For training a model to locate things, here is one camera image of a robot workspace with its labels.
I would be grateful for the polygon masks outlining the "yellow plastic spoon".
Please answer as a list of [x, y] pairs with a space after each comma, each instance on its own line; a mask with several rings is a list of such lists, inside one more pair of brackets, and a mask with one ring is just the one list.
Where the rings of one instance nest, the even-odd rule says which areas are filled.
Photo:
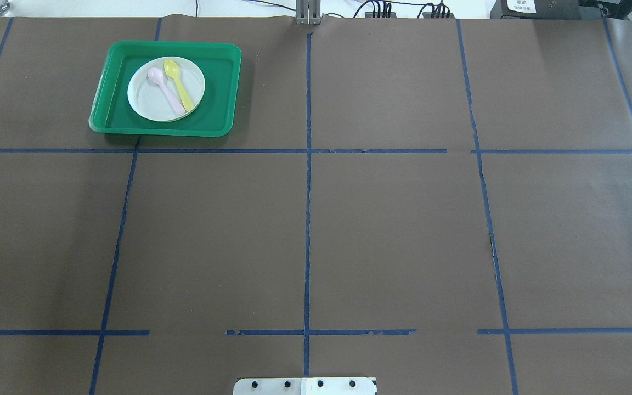
[[174, 82], [179, 94], [180, 103], [185, 112], [190, 112], [194, 108], [194, 103], [182, 82], [181, 69], [178, 63], [173, 59], [165, 59], [163, 61], [163, 69], [165, 69], [165, 74]]

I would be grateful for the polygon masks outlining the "metal base plate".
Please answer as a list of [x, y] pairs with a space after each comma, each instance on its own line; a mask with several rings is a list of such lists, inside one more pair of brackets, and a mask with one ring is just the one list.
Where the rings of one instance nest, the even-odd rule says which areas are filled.
[[370, 377], [279, 377], [237, 380], [233, 394], [377, 394]]

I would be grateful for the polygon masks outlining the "green plastic tray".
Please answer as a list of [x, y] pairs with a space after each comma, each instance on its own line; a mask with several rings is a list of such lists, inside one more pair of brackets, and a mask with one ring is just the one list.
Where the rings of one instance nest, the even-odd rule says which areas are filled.
[[[198, 109], [190, 115], [175, 122], [153, 122], [133, 110], [126, 93], [136, 70], [165, 56], [193, 61], [204, 73], [206, 89]], [[116, 42], [108, 50], [89, 127], [97, 133], [222, 137], [234, 123], [241, 58], [241, 50], [232, 43]]]

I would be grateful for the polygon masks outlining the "aluminium frame post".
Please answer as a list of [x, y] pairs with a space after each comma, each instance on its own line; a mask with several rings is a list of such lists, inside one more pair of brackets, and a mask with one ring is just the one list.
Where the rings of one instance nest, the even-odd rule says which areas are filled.
[[296, 0], [296, 25], [320, 25], [322, 22], [321, 0]]

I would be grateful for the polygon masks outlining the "black desktop box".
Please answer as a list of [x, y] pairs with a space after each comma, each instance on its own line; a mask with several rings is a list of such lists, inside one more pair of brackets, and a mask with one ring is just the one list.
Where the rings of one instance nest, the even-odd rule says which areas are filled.
[[496, 1], [489, 11], [489, 18], [597, 20], [603, 15], [598, 7], [588, 7], [582, 1]]

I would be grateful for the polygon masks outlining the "pink plastic spoon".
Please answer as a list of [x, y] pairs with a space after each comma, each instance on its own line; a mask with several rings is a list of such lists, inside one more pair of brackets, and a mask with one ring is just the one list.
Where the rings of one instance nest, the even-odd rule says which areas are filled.
[[175, 95], [173, 95], [173, 93], [171, 93], [171, 91], [167, 87], [165, 73], [157, 67], [151, 67], [148, 70], [147, 77], [150, 82], [154, 83], [160, 88], [173, 112], [178, 116], [184, 115], [185, 108], [180, 103], [178, 98], [176, 98]]

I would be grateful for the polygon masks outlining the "white round plate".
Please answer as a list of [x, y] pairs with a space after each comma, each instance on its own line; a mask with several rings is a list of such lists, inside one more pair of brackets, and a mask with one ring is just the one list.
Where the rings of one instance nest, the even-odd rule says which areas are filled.
[[[163, 69], [163, 61], [165, 59], [173, 59], [178, 63], [181, 69], [182, 82], [194, 103], [194, 108], [190, 112], [185, 112], [182, 116], [178, 116], [173, 112], [160, 88], [150, 82], [147, 77], [148, 70], [151, 67], [157, 67], [165, 72], [165, 69]], [[165, 78], [168, 89], [180, 101], [174, 82], [166, 74]], [[141, 117], [153, 122], [175, 122], [198, 109], [204, 97], [205, 89], [206, 79], [198, 65], [185, 58], [165, 56], [153, 59], [136, 70], [130, 79], [126, 95], [133, 110]]]

